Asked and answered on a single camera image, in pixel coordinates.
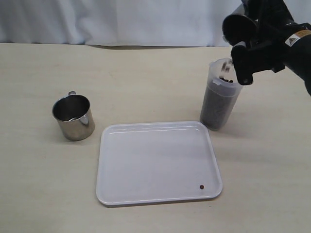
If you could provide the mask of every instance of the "table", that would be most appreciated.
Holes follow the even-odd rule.
[[[288,69],[254,75],[226,126],[210,132],[224,182],[204,202],[106,208],[95,196],[111,124],[199,120],[210,62],[230,48],[0,45],[0,232],[308,232],[311,97]],[[52,117],[87,96],[91,137],[69,142]]]

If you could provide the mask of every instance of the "white plastic tray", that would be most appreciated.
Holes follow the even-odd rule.
[[[210,199],[222,189],[200,122],[112,125],[102,134],[96,195],[105,205]]]

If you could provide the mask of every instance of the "white backdrop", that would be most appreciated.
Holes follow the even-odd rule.
[[[298,23],[311,1],[285,0]],[[225,46],[221,25],[240,0],[0,0],[0,42]]]

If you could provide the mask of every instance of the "stainless steel mug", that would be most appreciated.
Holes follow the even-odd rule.
[[[74,91],[70,91],[67,96],[59,99],[54,104],[52,113],[68,140],[83,140],[89,137],[95,129],[89,100]]]

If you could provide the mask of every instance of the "clear plastic container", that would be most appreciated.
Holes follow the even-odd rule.
[[[211,63],[200,121],[212,131],[221,129],[227,123],[242,87],[231,59]]]

